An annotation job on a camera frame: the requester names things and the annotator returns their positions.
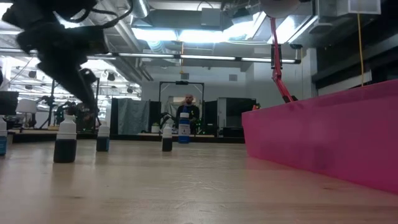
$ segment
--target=yellow cable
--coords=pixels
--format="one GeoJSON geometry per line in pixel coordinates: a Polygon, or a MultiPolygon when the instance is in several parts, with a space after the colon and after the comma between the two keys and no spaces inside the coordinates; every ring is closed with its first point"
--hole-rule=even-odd
{"type": "Polygon", "coordinates": [[[358,34],[359,34],[359,55],[361,56],[361,86],[363,86],[365,79],[364,65],[363,65],[363,54],[362,54],[362,31],[361,31],[361,16],[358,13],[358,34]]]}

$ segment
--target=cable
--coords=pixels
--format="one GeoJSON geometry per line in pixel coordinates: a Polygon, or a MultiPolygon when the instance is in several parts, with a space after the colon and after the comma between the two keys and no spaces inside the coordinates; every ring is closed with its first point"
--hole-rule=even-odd
{"type": "Polygon", "coordinates": [[[111,20],[111,21],[109,21],[109,22],[107,22],[107,23],[105,23],[103,25],[100,25],[99,27],[101,29],[107,29],[107,28],[114,27],[114,26],[116,26],[116,24],[118,24],[118,22],[120,20],[122,20],[122,19],[126,18],[128,15],[130,15],[132,10],[133,10],[133,8],[134,8],[134,3],[133,3],[133,0],[128,0],[128,1],[130,3],[131,7],[130,7],[129,10],[127,10],[127,12],[125,12],[123,15],[121,15],[121,16],[119,16],[119,17],[117,17],[117,18],[115,18],[115,19],[113,19],[113,20],[111,20]]]}
{"type": "Polygon", "coordinates": [[[119,15],[116,12],[112,12],[112,11],[101,10],[101,9],[92,9],[91,11],[95,12],[95,13],[99,13],[99,14],[107,14],[107,15],[119,17],[119,15]]]}
{"type": "Polygon", "coordinates": [[[365,79],[365,71],[364,71],[364,65],[363,65],[363,53],[362,53],[362,31],[361,31],[361,16],[358,13],[358,34],[359,34],[359,56],[361,57],[361,86],[364,84],[364,79],[365,79]]]}
{"type": "Polygon", "coordinates": [[[207,3],[212,9],[214,9],[214,7],[208,2],[208,1],[201,1],[200,3],[199,3],[199,5],[198,5],[198,7],[197,7],[197,11],[199,11],[199,6],[202,4],[202,3],[207,3]]]}

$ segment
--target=white bottle cap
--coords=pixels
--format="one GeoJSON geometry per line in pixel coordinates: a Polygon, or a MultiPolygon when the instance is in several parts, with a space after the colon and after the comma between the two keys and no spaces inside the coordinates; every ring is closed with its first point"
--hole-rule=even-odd
{"type": "Polygon", "coordinates": [[[76,124],[73,115],[65,115],[65,120],[60,123],[57,139],[76,139],[76,124]]]}
{"type": "Polygon", "coordinates": [[[106,121],[102,121],[98,129],[98,137],[109,137],[110,134],[111,128],[106,124],[106,121]]]}
{"type": "Polygon", "coordinates": [[[3,119],[3,115],[0,115],[0,136],[7,136],[7,122],[3,119]]]}
{"type": "Polygon", "coordinates": [[[180,118],[189,118],[189,113],[180,113],[180,118]]]}
{"type": "Polygon", "coordinates": [[[163,129],[163,138],[171,138],[172,136],[172,128],[170,128],[169,124],[166,124],[166,127],[163,129]]]}
{"type": "Polygon", "coordinates": [[[7,131],[7,122],[5,122],[3,119],[3,115],[0,115],[0,131],[7,131]]]}

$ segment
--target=man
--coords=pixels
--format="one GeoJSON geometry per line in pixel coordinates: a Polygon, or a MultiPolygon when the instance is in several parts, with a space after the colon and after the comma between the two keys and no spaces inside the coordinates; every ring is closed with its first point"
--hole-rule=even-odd
{"type": "Polygon", "coordinates": [[[193,103],[193,96],[191,94],[187,94],[185,96],[184,104],[178,107],[176,118],[177,118],[177,127],[178,127],[178,122],[180,120],[180,114],[184,111],[189,113],[189,120],[191,122],[191,134],[195,134],[195,121],[199,119],[200,111],[197,106],[195,106],[193,103]]]}

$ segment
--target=black equipment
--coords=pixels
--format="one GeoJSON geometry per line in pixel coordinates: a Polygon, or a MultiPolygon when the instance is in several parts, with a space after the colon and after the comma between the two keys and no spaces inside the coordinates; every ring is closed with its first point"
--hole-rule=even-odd
{"type": "Polygon", "coordinates": [[[51,111],[52,111],[52,108],[54,107],[54,102],[55,102],[53,94],[51,96],[43,96],[43,97],[41,97],[41,99],[36,101],[36,104],[40,103],[41,101],[45,101],[45,104],[50,107],[50,109],[49,109],[50,113],[49,113],[48,118],[43,122],[42,125],[40,125],[39,129],[42,129],[45,126],[46,123],[47,123],[48,126],[50,126],[50,123],[51,123],[51,111]]]}
{"type": "Polygon", "coordinates": [[[60,125],[60,123],[63,120],[65,120],[64,111],[74,111],[75,107],[76,107],[76,103],[75,102],[69,102],[69,101],[64,103],[64,104],[62,104],[62,105],[60,105],[57,108],[56,112],[54,112],[54,116],[55,116],[54,126],[55,125],[57,125],[57,126],[60,125]]]}
{"type": "Polygon", "coordinates": [[[19,93],[15,91],[0,91],[0,114],[15,115],[18,106],[19,93]]]}
{"type": "Polygon", "coordinates": [[[27,54],[36,49],[40,59],[38,68],[61,84],[90,108],[96,108],[91,84],[96,80],[89,69],[82,69],[88,55],[109,52],[103,29],[115,26],[132,12],[122,16],[115,12],[93,9],[96,0],[18,0],[4,13],[2,20],[24,31],[17,36],[17,43],[27,54]],[[84,10],[84,15],[71,19],[84,10]],[[90,12],[110,14],[115,19],[100,25],[66,29],[59,23],[56,12],[68,22],[84,21],[90,12]]]}
{"type": "Polygon", "coordinates": [[[169,114],[168,112],[163,112],[160,114],[160,117],[162,118],[162,122],[160,123],[160,128],[163,129],[163,125],[165,125],[166,121],[168,121],[169,119],[172,119],[174,122],[177,122],[177,119],[169,114]]]}

